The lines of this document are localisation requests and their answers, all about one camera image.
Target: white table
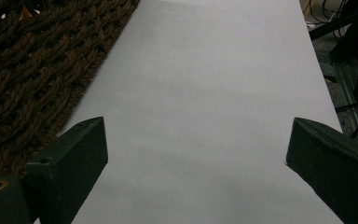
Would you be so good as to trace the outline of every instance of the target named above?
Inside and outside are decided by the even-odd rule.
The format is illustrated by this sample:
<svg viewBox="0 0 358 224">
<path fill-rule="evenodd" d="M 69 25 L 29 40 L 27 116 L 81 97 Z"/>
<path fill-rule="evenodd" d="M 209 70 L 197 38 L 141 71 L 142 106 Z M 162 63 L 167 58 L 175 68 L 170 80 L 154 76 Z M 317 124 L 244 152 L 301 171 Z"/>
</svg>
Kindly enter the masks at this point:
<svg viewBox="0 0 358 224">
<path fill-rule="evenodd" d="M 99 116 L 74 223 L 341 223 L 285 165 L 294 117 L 340 130 L 297 0 L 143 0 L 66 129 Z"/>
</svg>

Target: brown woven basket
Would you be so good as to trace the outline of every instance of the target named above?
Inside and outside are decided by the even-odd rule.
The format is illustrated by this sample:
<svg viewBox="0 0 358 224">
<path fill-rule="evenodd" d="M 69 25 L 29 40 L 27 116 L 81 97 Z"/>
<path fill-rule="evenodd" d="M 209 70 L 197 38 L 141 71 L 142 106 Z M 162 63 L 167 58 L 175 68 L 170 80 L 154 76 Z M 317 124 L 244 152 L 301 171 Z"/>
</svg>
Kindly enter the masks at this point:
<svg viewBox="0 0 358 224">
<path fill-rule="evenodd" d="M 0 175 L 48 146 L 139 0 L 0 0 Z"/>
</svg>

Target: white tabletop surface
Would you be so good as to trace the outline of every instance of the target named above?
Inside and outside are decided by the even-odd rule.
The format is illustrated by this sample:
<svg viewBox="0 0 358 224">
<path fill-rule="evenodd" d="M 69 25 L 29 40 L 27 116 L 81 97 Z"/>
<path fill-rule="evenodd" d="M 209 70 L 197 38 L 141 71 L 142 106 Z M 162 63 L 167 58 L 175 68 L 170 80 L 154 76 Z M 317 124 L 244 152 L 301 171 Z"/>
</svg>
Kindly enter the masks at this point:
<svg viewBox="0 0 358 224">
<path fill-rule="evenodd" d="M 66 129 L 99 116 L 74 223 L 341 223 L 285 165 L 294 117 L 340 130 L 297 0 L 143 0 Z"/>
</svg>

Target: floor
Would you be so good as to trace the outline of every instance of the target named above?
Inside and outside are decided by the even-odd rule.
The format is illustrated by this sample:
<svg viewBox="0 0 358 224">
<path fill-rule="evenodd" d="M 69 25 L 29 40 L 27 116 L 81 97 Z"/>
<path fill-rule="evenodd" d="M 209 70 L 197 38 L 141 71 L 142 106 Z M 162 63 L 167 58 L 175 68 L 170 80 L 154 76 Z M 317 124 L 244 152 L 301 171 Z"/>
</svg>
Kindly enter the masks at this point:
<svg viewBox="0 0 358 224">
<path fill-rule="evenodd" d="M 321 21 L 328 21 L 328 19 L 322 14 L 322 6 L 315 4 L 312 7 L 314 17 Z M 310 14 L 304 16 L 307 22 L 317 22 Z M 327 88 L 330 92 L 333 104 L 336 108 L 344 105 L 350 105 L 351 102 L 351 87 L 348 91 L 345 91 L 345 80 L 351 80 L 351 84 L 355 82 L 358 75 L 358 58 L 354 58 L 347 64 L 333 64 L 331 63 L 329 52 L 337 43 L 337 38 L 333 34 L 325 35 L 312 41 L 316 55 L 318 57 L 319 65 L 321 66 L 324 76 L 335 77 L 337 83 L 326 80 Z M 351 135 L 358 126 L 358 109 L 352 108 L 345 111 L 337 112 L 338 119 L 340 121 L 342 131 L 346 135 Z"/>
</svg>

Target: woven wicker texture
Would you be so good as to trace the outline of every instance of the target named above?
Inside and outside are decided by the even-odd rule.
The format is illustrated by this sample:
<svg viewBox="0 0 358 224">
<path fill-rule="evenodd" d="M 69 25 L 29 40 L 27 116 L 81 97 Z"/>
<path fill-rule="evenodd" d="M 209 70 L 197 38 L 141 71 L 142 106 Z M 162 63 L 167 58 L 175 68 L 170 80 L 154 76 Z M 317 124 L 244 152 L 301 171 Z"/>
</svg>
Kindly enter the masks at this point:
<svg viewBox="0 0 358 224">
<path fill-rule="evenodd" d="M 48 146 L 139 0 L 0 0 L 0 175 Z"/>
</svg>

